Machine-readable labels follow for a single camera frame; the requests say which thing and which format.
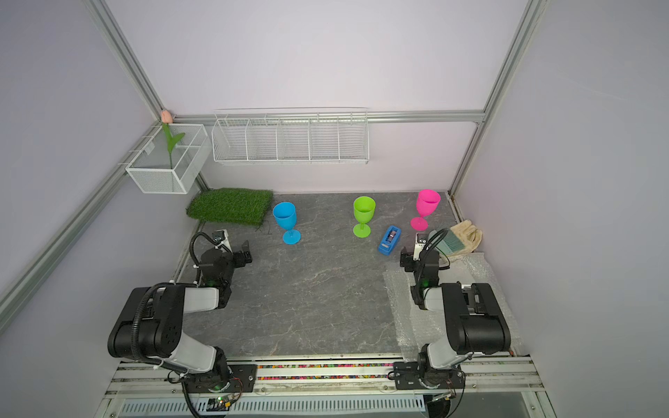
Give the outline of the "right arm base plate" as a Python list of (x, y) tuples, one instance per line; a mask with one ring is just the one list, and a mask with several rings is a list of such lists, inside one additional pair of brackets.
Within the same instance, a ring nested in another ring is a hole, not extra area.
[(418, 362), (395, 362), (387, 378), (398, 390), (446, 390), (465, 386), (462, 371), (431, 369)]

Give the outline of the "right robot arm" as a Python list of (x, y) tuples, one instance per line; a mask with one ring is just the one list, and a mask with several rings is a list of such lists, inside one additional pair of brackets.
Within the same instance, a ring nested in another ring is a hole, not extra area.
[(440, 282), (437, 246), (445, 241), (445, 228), (433, 235), (418, 233), (414, 251), (401, 252), (400, 266), (412, 273), (411, 298), (424, 311), (444, 315), (445, 335), (423, 346), (417, 359), (421, 377), (442, 377), (474, 355), (494, 355), (512, 348), (512, 333), (496, 295), (488, 283), (463, 285)]

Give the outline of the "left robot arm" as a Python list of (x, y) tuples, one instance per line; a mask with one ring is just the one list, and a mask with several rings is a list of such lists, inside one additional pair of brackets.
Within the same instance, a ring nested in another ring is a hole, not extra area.
[(194, 281), (132, 290), (109, 335), (107, 350), (114, 358), (163, 367), (181, 377), (205, 376), (227, 383), (231, 372), (224, 351), (189, 336), (183, 322), (189, 313), (228, 305), (234, 272), (253, 262), (250, 243), (245, 240), (234, 250), (227, 231), (198, 232), (188, 252)]

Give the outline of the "blue tape dispenser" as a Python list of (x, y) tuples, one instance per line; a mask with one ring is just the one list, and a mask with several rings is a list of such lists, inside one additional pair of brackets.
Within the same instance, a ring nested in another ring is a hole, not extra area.
[(390, 226), (383, 235), (383, 238), (378, 246), (378, 251), (381, 254), (389, 256), (397, 246), (397, 243), (401, 238), (401, 233), (402, 231), (399, 227)]

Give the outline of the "blue plastic wine glass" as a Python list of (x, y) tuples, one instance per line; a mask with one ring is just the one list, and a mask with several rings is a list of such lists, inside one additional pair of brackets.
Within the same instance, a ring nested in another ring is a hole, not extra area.
[(293, 203), (282, 202), (273, 209), (273, 216), (282, 229), (285, 230), (283, 241), (288, 245), (295, 245), (301, 240), (301, 233), (295, 229), (297, 212)]

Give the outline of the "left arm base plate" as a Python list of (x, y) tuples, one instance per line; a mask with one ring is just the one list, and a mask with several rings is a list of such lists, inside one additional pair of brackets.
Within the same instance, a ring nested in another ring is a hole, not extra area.
[(190, 394), (249, 393), (254, 390), (257, 372), (258, 366), (253, 363), (232, 364), (223, 374), (192, 374), (183, 382)]

